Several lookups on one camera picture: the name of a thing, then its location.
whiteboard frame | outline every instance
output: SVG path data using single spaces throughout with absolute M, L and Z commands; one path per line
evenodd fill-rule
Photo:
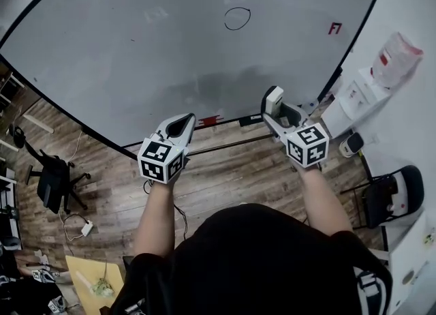
M 5 42 L 7 41 L 7 39 L 11 36 L 12 32 L 15 30 L 15 28 L 17 28 L 17 26 L 21 23 L 21 21 L 26 17 L 26 15 L 40 2 L 41 0 L 32 0 L 32 2 L 30 2 L 30 4 L 20 13 L 20 15 L 16 18 L 16 20 L 12 23 L 12 25 L 10 26 L 10 28 L 6 31 L 5 35 L 2 37 L 1 41 L 0 41 L 0 49 L 3 47 L 3 45 L 5 44 Z M 362 24 L 359 26 L 359 29 L 357 30 L 351 44 L 349 45 L 348 49 L 345 51 L 345 54 L 342 58 L 342 60 L 339 62 L 336 70 L 334 71 L 333 75 L 330 77 L 330 79 L 328 80 L 328 82 L 326 83 L 326 86 L 322 89 L 321 93 L 318 95 L 318 102 L 321 102 L 321 100 L 324 99 L 324 97 L 326 96 L 326 94 L 328 93 L 328 91 L 331 89 L 331 87 L 333 86 L 333 84 L 336 82 L 337 78 L 341 75 L 342 72 L 342 64 L 344 62 L 344 60 L 346 60 L 349 52 L 351 51 L 351 49 L 353 48 L 354 44 L 356 43 L 356 40 L 358 39 L 361 31 L 363 30 L 363 27 L 365 26 L 365 24 L 367 23 L 368 17 L 371 14 L 375 2 L 377 0 L 372 0 L 369 9 L 367 11 L 367 13 L 365 14 Z M 50 103 L 51 105 L 53 105 L 58 111 L 60 111 L 61 113 L 63 113 L 64 115 L 67 115 L 70 119 L 74 120 L 76 123 L 78 123 L 79 125 L 82 126 L 82 130 L 83 132 L 85 132 L 86 134 L 88 134 L 89 136 L 93 137 L 94 139 L 98 140 L 99 142 L 107 145 L 110 148 L 113 148 L 114 150 L 117 150 L 118 152 L 122 153 L 123 155 L 126 155 L 127 157 L 133 159 L 133 160 L 137 160 L 136 158 L 136 154 L 132 153 L 131 151 L 127 150 L 126 148 L 128 147 L 132 147 L 134 145 L 138 145 L 141 144 L 142 142 L 138 142 L 138 143 L 134 143 L 134 144 L 130 144 L 130 145 L 125 145 L 124 147 L 116 144 L 115 142 L 112 142 L 111 140 L 107 139 L 106 137 L 102 136 L 101 134 L 97 133 L 95 130 L 93 130 L 92 128 L 90 128 L 89 126 L 85 125 L 83 122 L 81 122 L 80 120 L 78 120 L 77 118 L 75 118 L 73 115 L 69 114 L 66 110 L 64 110 L 63 108 L 61 108 L 57 103 L 55 103 L 53 100 L 51 100 L 49 97 L 47 97 L 45 94 L 43 94 L 39 89 L 37 89 L 33 84 L 31 84 L 24 76 L 22 76 L 20 74 L 20 72 L 18 72 L 6 59 L 5 57 L 0 54 L 0 60 L 2 60 L 2 62 L 7 66 L 7 68 L 9 70 L 11 70 L 13 72 L 13 74 L 15 76 L 19 77 L 19 80 L 21 81 L 25 81 L 26 85 L 29 86 L 34 92 L 36 92 L 41 98 L 43 98 L 44 100 L 46 100 L 48 103 Z M 229 122 L 233 122 L 233 121 L 239 121 L 241 119 L 245 119 L 245 118 L 250 118 L 251 116 L 258 116 L 260 114 L 256 114 L 256 115 L 247 115 L 246 117 L 241 117 L 241 118 L 237 118 L 237 119 L 232 119 L 232 120 L 225 120 L 223 122 L 217 122 L 214 125 L 209 125 L 209 126 L 200 126 L 200 127 L 196 127 L 196 130 L 202 129 L 202 128 L 206 128 L 206 127 L 211 127 L 211 126 L 215 126 L 215 125 L 221 125 L 223 123 L 229 123 Z

hand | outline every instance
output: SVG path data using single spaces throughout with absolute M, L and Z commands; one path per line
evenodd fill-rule
M 303 176 L 305 173 L 307 173 L 311 170 L 318 170 L 319 169 L 317 164 L 314 164 L 312 166 L 304 168 L 297 161 L 295 161 L 292 157 L 290 158 L 290 162 L 291 162 L 291 165 L 294 169 L 294 172 L 298 172 L 298 174 L 300 176 Z
M 171 178 L 171 180 L 167 184 L 162 184 L 162 183 L 161 184 L 168 187 L 169 189 L 171 189 L 171 191 L 173 191 L 174 184 L 178 181 L 178 178 L 180 177 L 181 173 L 182 173 L 182 171 L 180 170 L 173 178 Z

black circle drawing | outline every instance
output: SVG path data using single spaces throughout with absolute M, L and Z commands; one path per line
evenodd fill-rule
M 226 17 L 231 11 L 234 11 L 234 10 L 244 10 L 244 11 L 247 11 L 248 12 L 248 19 L 245 21 L 245 23 L 244 24 L 242 24 L 240 27 L 238 27 L 238 28 L 230 28 L 230 27 L 228 27 L 228 25 L 227 25 L 227 23 L 225 22 L 225 20 L 224 20 L 224 25 L 225 25 L 225 27 L 227 28 L 227 29 L 229 29 L 229 30 L 231 30 L 231 31 L 235 31 L 235 30 L 239 30 L 239 29 L 242 29 L 243 27 L 245 27 L 245 25 L 247 25 L 247 23 L 250 21 L 250 19 L 251 19 L 251 10 L 250 9 L 248 9 L 248 8 L 245 8 L 245 7 L 233 7 L 233 8 L 230 8 L 225 14 L 224 14 L 224 17 Z

power strip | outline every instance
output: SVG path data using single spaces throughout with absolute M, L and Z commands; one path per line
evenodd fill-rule
M 88 236 L 91 232 L 92 228 L 94 227 L 94 223 L 92 223 L 91 220 L 89 220 L 84 227 L 82 228 L 82 234 L 84 237 Z

whiteboard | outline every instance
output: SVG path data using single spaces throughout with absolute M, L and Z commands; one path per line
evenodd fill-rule
M 37 0 L 0 54 L 47 100 L 122 147 L 181 113 L 258 114 L 271 85 L 287 102 L 314 101 L 373 1 Z

